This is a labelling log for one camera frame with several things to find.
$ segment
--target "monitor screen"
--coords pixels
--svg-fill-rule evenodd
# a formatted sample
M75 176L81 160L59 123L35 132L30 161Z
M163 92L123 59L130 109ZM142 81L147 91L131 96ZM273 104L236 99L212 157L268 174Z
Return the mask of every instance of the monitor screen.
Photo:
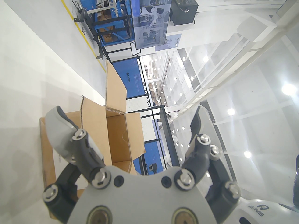
M130 0L136 49L165 44L171 0Z

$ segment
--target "sign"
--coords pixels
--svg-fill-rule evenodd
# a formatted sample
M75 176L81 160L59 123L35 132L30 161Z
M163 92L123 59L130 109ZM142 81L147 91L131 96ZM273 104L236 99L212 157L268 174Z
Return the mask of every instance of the sign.
M165 49L173 49L178 47L178 43L180 42L182 34L176 34L167 36L165 40L165 44L156 46L155 51L165 50Z
M126 89L127 98L144 94L137 58L112 62Z

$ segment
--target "open cardboard box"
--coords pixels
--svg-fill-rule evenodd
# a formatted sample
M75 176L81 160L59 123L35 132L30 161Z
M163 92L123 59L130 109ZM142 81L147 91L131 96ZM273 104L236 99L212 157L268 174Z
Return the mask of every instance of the open cardboard box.
M79 111L66 113L79 128L84 128L104 156L106 166L114 165L136 175L133 160L145 153L139 113L126 113L126 88L111 63L107 62L106 105L83 97ZM40 118L40 135L45 187L55 183L52 147L46 134L45 118ZM78 190L80 197L84 190Z

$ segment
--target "blue wall panel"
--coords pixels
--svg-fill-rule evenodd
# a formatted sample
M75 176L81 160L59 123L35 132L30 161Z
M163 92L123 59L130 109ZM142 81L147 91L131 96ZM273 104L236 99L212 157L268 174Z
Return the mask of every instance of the blue wall panel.
M127 98L144 94L137 58L112 62L126 89Z

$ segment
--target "black box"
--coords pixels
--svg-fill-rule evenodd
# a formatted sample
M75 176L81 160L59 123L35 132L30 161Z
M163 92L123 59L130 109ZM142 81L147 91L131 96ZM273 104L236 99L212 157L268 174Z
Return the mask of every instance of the black box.
M174 25L192 23L197 12L198 4L195 0L172 0L170 21Z

